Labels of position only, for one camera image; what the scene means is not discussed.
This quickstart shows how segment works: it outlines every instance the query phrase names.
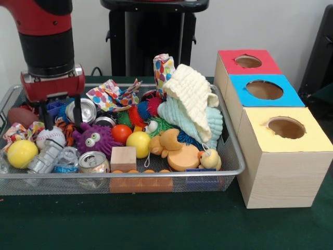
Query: polka dot fabric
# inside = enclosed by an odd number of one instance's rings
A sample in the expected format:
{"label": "polka dot fabric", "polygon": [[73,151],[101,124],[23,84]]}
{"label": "polka dot fabric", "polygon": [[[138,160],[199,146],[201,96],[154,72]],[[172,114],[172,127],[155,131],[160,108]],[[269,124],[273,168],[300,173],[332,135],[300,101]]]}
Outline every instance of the polka dot fabric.
{"label": "polka dot fabric", "polygon": [[139,103],[137,96],[142,82],[135,82],[127,90],[121,90],[113,80],[89,90],[86,95],[103,111],[123,111]]}
{"label": "polka dot fabric", "polygon": [[176,70],[172,56],[161,54],[154,58],[154,77],[157,91],[160,97],[165,97],[163,85],[171,79],[173,72]]}

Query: googly eye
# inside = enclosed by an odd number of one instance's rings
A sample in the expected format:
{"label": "googly eye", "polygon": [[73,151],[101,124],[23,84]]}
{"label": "googly eye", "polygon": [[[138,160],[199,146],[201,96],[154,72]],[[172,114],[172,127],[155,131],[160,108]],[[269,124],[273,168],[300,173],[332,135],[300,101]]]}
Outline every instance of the googly eye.
{"label": "googly eye", "polygon": [[100,140],[99,133],[93,133],[91,139],[93,139],[95,142],[98,142]]}
{"label": "googly eye", "polygon": [[150,133],[153,133],[157,130],[158,123],[156,121],[150,121],[147,127]]}
{"label": "googly eye", "polygon": [[146,132],[147,134],[151,134],[151,132],[148,130],[148,126],[145,126],[144,129],[142,129],[143,132]]}
{"label": "googly eye", "polygon": [[87,147],[93,147],[93,146],[95,146],[95,141],[91,138],[88,138],[87,140],[85,140],[85,145]]}

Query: purple spiky toy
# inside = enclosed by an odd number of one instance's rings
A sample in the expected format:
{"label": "purple spiky toy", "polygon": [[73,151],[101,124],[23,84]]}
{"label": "purple spiky toy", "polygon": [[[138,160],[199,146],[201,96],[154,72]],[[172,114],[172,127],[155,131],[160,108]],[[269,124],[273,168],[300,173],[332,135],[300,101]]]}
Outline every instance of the purple spiky toy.
{"label": "purple spiky toy", "polygon": [[81,124],[83,134],[78,131],[73,132],[77,148],[81,154],[89,151],[100,151],[110,160],[113,146],[122,146],[121,143],[115,142],[110,127],[93,125],[90,126],[84,122]]}

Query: wire mesh basket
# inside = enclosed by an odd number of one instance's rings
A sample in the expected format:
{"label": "wire mesh basket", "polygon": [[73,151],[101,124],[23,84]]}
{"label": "wire mesh basket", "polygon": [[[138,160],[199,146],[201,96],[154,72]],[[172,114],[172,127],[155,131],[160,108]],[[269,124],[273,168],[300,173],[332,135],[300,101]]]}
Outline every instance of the wire mesh basket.
{"label": "wire mesh basket", "polygon": [[[86,84],[86,92],[99,84]],[[125,89],[131,84],[118,84]],[[143,84],[139,97],[156,88],[155,84]],[[237,136],[220,90],[211,85],[213,93],[219,97],[219,110],[224,117],[224,128],[218,140],[217,151],[222,160],[221,171],[159,172],[169,170],[166,159],[150,155],[150,167],[145,168],[145,159],[137,160],[139,173],[49,173],[32,174],[13,167],[7,174],[0,174],[0,195],[49,195],[49,194],[100,194],[138,192],[202,192],[225,191],[234,177],[245,169],[245,161]],[[12,87],[0,103],[1,137],[10,127],[7,119],[12,107],[19,107],[26,101],[21,86]],[[6,145],[1,138],[0,148]],[[144,172],[151,169],[154,173]]]}

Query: red spiky ball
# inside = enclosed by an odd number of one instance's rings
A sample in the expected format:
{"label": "red spiky ball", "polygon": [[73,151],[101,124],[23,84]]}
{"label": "red spiky ball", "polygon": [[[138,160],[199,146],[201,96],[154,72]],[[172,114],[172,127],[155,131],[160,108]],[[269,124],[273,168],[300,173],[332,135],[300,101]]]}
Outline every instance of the red spiky ball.
{"label": "red spiky ball", "polygon": [[158,106],[163,102],[161,98],[159,97],[153,97],[151,99],[148,99],[148,108],[151,116],[158,116],[157,108]]}
{"label": "red spiky ball", "polygon": [[132,106],[129,109],[129,117],[130,117],[130,120],[131,120],[132,124],[134,124],[136,126],[139,126],[141,128],[144,128],[146,126],[143,119],[140,117],[136,106]]}

